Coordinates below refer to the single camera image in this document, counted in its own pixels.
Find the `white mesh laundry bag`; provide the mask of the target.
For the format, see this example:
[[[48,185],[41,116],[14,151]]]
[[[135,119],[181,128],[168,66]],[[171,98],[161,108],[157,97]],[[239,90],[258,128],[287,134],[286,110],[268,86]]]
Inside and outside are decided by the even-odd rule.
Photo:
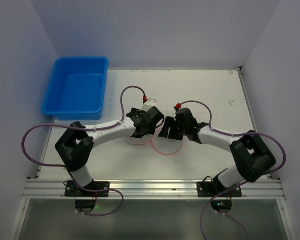
[[[183,141],[159,137],[162,129],[162,126],[157,128],[154,135],[146,135],[142,138],[125,137],[124,140],[134,146],[149,145],[162,156],[168,157],[178,154],[183,148]]]

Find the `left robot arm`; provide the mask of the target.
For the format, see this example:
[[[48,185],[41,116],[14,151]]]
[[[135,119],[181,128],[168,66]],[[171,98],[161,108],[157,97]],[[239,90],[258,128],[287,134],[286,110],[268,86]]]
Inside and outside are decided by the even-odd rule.
[[[73,181],[82,188],[91,189],[94,180],[87,162],[94,148],[121,138],[141,139],[154,135],[157,124],[163,119],[164,115],[153,106],[147,111],[132,108],[124,118],[100,126],[82,125],[77,121],[57,141],[55,149]]]

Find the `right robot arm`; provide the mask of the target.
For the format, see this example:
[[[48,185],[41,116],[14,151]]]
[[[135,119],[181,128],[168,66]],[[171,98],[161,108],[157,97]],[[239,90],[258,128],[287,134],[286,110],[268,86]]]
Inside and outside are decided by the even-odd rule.
[[[158,136],[177,141],[187,137],[191,142],[231,153],[235,166],[223,170],[212,179],[211,188],[216,193],[244,181],[254,183],[276,164],[276,158],[255,131],[243,136],[232,136],[228,132],[222,134],[220,130],[212,130],[208,123],[197,122],[188,108],[177,110],[175,117],[167,117]]]

